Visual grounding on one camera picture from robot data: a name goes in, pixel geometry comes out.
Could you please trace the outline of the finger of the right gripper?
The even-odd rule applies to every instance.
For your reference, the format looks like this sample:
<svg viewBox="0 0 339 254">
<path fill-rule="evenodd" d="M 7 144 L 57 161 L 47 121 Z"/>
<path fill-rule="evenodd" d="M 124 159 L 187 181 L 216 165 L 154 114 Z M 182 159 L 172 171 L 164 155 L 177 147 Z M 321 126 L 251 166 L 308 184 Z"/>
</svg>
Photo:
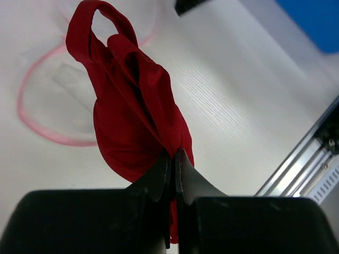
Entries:
<svg viewBox="0 0 339 254">
<path fill-rule="evenodd" d="M 207 1 L 208 0 L 176 0 L 174 9 L 177 15 L 181 16 Z"/>
</svg>

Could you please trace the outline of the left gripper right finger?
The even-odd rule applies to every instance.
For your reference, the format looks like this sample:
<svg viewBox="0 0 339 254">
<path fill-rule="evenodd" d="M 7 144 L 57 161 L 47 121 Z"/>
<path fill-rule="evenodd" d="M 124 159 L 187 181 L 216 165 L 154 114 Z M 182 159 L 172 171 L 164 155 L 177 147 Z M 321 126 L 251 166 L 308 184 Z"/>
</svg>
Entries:
<svg viewBox="0 0 339 254">
<path fill-rule="evenodd" d="M 228 196 L 175 156 L 179 253 L 338 253 L 321 208 L 311 199 Z"/>
</svg>

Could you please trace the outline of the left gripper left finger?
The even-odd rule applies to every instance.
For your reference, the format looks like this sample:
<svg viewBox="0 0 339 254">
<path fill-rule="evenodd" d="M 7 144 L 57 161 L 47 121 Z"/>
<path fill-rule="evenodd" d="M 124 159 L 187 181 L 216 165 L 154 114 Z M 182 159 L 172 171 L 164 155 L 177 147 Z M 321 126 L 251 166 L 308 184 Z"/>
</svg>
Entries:
<svg viewBox="0 0 339 254">
<path fill-rule="evenodd" d="M 7 223 L 1 253 L 165 253 L 171 173 L 162 152 L 125 189 L 29 192 Z"/>
</svg>

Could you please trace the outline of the red bra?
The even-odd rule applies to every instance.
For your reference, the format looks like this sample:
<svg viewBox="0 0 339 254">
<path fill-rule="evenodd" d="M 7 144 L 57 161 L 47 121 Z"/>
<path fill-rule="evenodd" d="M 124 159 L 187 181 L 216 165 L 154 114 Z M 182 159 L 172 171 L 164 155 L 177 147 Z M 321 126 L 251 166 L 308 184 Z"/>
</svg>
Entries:
<svg viewBox="0 0 339 254">
<path fill-rule="evenodd" d="M 135 182 L 162 151 L 174 157 L 184 149 L 193 161 L 192 138 L 170 76 L 139 49 L 124 15 L 104 1 L 80 2 L 66 46 L 87 70 L 96 95 L 97 144 L 118 175 Z"/>
</svg>

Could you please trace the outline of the pink trimmed mesh laundry bag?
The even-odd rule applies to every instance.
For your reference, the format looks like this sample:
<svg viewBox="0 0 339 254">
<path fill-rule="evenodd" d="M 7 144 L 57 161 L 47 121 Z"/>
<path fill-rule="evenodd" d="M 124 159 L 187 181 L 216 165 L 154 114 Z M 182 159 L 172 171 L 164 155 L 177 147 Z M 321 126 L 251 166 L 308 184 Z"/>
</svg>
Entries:
<svg viewBox="0 0 339 254">
<path fill-rule="evenodd" d="M 56 1 L 56 21 L 68 25 L 79 2 Z M 152 38 L 160 16 L 159 1 L 107 2 L 127 17 L 140 46 Z M 118 33 L 99 11 L 95 11 L 92 30 L 103 42 Z M 63 34 L 23 54 L 17 115 L 30 130 L 51 142 L 93 147 L 95 93 L 85 68 L 68 53 L 65 38 Z"/>
</svg>

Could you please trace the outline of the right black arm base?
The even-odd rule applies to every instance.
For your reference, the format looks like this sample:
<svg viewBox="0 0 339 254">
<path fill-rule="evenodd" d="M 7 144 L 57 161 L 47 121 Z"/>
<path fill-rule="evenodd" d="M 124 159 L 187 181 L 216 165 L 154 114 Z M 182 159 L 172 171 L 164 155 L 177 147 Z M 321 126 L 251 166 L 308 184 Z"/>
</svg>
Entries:
<svg viewBox="0 0 339 254">
<path fill-rule="evenodd" d="M 338 155 L 338 110 L 334 110 L 317 130 L 315 137 L 333 155 Z"/>
</svg>

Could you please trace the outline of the blue plastic bin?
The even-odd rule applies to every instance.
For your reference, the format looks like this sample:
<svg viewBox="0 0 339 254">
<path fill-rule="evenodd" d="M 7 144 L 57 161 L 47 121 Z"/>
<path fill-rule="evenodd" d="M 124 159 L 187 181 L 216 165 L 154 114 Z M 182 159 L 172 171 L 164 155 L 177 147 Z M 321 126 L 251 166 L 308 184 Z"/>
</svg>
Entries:
<svg viewBox="0 0 339 254">
<path fill-rule="evenodd" d="M 337 0 L 285 0 L 278 5 L 324 53 L 338 53 Z"/>
</svg>

